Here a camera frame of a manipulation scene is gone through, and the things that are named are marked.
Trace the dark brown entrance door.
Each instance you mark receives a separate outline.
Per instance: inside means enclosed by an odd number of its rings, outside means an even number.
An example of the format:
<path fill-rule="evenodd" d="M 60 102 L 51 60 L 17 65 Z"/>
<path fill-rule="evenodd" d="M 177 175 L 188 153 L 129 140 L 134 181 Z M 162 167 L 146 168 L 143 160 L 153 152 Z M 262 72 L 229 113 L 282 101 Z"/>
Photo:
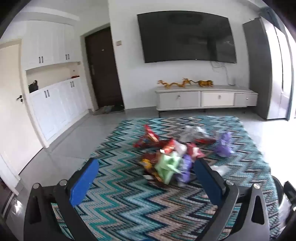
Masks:
<path fill-rule="evenodd" d="M 123 108 L 123 98 L 115 63 L 111 28 L 85 37 L 86 53 L 92 85 L 100 108 Z"/>

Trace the purple plastic wrapper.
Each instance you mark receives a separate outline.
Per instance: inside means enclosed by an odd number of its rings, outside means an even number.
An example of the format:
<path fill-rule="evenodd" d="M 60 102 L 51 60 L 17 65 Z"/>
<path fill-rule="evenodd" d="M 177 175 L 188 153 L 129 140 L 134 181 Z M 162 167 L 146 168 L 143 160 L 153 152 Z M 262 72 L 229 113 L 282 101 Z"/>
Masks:
<path fill-rule="evenodd" d="M 229 158 L 234 153 L 230 141 L 231 133 L 222 133 L 216 141 L 215 153 L 222 158 Z"/>

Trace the zigzag teal patterned rug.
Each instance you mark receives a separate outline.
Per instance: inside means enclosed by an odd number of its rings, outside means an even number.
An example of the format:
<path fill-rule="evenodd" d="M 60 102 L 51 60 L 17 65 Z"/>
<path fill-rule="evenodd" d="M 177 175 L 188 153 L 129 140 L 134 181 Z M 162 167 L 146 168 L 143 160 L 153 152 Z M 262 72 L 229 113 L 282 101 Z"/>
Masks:
<path fill-rule="evenodd" d="M 99 171 L 84 200 L 75 207 L 98 240 L 195 240 L 212 218 L 213 205 L 198 180 L 178 186 L 150 184 L 140 160 L 153 149 L 135 148 L 148 125 L 161 139 L 178 138 L 186 126 L 207 133 L 231 133 L 233 154 L 222 158 L 213 145 L 202 146 L 209 165 L 227 166 L 225 178 L 241 186 L 262 187 L 270 237 L 280 234 L 279 204 L 269 165 L 236 116 L 142 118 L 122 121 L 92 153 Z"/>

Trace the black bag on shelf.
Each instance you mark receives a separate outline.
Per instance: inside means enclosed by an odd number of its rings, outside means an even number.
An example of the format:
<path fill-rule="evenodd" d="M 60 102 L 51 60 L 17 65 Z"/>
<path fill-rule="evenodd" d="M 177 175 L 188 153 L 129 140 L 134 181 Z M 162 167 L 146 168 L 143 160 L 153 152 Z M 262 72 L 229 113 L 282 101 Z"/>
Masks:
<path fill-rule="evenodd" d="M 29 93 L 35 92 L 39 89 L 37 80 L 34 80 L 29 86 Z"/>

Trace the green paper wrapper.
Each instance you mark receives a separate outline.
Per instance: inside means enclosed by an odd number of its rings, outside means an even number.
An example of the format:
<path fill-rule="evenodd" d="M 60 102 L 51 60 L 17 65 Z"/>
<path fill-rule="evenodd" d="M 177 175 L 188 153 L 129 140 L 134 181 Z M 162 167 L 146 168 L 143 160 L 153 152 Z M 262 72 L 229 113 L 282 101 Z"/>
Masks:
<path fill-rule="evenodd" d="M 159 157 L 158 163 L 154 168 L 157 170 L 159 177 L 165 185 L 168 185 L 174 174 L 180 174 L 178 169 L 181 157 L 176 151 L 172 151 L 170 154 L 162 153 Z"/>

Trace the white router on cabinet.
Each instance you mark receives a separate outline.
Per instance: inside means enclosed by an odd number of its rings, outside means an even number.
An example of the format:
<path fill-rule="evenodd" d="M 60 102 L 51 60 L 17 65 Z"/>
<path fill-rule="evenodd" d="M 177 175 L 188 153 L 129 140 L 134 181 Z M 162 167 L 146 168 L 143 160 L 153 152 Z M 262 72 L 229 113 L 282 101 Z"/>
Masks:
<path fill-rule="evenodd" d="M 235 85 L 235 79 L 234 78 L 231 78 L 229 80 L 229 85 L 231 85 L 231 86 L 234 86 Z"/>

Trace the silver grey foil wrapper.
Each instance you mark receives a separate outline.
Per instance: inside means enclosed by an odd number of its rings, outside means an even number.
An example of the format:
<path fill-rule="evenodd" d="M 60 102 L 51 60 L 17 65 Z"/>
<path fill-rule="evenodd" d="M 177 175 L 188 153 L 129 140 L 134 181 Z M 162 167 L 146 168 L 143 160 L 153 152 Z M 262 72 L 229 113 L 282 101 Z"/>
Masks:
<path fill-rule="evenodd" d="M 185 130 L 179 137 L 179 141 L 182 143 L 189 143 L 208 137 L 208 133 L 203 128 L 199 126 L 186 126 Z"/>

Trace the cream interior door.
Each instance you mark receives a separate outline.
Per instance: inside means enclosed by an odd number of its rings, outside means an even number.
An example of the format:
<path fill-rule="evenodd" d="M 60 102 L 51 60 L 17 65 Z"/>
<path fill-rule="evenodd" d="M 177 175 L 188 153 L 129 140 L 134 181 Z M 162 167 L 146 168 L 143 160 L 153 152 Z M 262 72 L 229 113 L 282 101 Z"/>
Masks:
<path fill-rule="evenodd" d="M 42 149 L 32 125 L 21 72 L 21 40 L 1 44 L 1 156 L 15 174 Z"/>

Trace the red orange snack bag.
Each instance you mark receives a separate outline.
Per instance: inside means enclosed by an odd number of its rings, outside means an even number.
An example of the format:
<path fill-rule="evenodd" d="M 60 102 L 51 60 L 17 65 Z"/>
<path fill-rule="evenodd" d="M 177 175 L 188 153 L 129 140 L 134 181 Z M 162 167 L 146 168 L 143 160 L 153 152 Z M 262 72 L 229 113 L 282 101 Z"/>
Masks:
<path fill-rule="evenodd" d="M 144 167 L 144 177 L 154 183 L 159 185 L 165 185 L 161 178 L 159 177 L 157 170 L 154 168 L 155 164 L 158 163 L 159 157 L 162 153 L 170 154 L 172 151 L 175 151 L 175 140 L 173 138 L 167 139 L 167 144 L 162 148 L 150 147 L 153 148 L 151 153 L 144 153 L 141 158 L 141 165 Z"/>

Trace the golden dragon figurine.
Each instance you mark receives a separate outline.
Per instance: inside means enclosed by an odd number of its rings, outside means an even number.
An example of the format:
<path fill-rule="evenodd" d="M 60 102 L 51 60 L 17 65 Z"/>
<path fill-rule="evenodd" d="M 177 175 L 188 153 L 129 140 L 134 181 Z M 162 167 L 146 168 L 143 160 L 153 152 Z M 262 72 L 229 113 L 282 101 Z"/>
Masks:
<path fill-rule="evenodd" d="M 196 83 L 196 82 L 189 80 L 188 78 L 183 78 L 181 83 L 178 83 L 178 82 L 167 83 L 163 80 L 157 81 L 157 84 L 163 85 L 166 89 L 170 89 L 174 85 L 177 87 L 185 88 L 187 84 L 192 84 L 192 83 Z"/>

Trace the golden tiger figurine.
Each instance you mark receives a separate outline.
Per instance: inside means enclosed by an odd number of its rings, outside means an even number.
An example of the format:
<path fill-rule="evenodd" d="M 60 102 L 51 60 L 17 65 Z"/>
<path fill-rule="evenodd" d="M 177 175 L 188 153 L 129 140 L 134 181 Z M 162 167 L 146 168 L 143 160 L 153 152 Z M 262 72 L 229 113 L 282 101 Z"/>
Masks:
<path fill-rule="evenodd" d="M 197 84 L 199 85 L 199 87 L 213 87 L 212 80 L 199 80 Z"/>

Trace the grey double-door refrigerator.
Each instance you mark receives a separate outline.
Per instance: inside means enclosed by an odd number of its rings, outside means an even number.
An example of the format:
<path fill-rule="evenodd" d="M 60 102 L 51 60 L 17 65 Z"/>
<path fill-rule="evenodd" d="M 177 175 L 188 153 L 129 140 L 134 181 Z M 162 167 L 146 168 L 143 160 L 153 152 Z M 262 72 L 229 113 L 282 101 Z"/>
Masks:
<path fill-rule="evenodd" d="M 287 117 L 292 60 L 286 35 L 260 17 L 243 24 L 249 62 L 249 88 L 258 93 L 256 113 L 265 120 Z"/>

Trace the white low TV cabinet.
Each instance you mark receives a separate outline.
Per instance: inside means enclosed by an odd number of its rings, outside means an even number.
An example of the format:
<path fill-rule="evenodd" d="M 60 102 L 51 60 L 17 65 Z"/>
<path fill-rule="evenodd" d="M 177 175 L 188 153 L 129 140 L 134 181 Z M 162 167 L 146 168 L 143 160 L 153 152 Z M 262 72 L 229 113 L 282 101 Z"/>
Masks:
<path fill-rule="evenodd" d="M 246 108 L 256 106 L 258 94 L 248 88 L 230 85 L 199 87 L 196 85 L 158 87 L 157 111 L 212 109 L 212 108 Z"/>

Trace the pink red wrapper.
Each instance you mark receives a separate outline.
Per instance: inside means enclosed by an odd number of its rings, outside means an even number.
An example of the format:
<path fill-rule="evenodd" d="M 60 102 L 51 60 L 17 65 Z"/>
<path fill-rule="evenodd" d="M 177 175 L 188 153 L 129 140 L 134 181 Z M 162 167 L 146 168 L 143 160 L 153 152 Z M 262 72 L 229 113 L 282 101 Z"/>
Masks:
<path fill-rule="evenodd" d="M 187 143 L 186 146 L 186 154 L 189 155 L 193 161 L 206 157 L 206 155 L 194 143 Z"/>

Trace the large black wall television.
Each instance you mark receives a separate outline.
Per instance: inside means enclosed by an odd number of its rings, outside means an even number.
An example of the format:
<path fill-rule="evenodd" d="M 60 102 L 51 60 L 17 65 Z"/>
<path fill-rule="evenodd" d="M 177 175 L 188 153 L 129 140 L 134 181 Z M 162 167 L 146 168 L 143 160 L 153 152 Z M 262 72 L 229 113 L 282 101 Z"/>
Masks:
<path fill-rule="evenodd" d="M 228 18 L 196 11 L 137 15 L 145 63 L 201 60 L 237 62 Z"/>

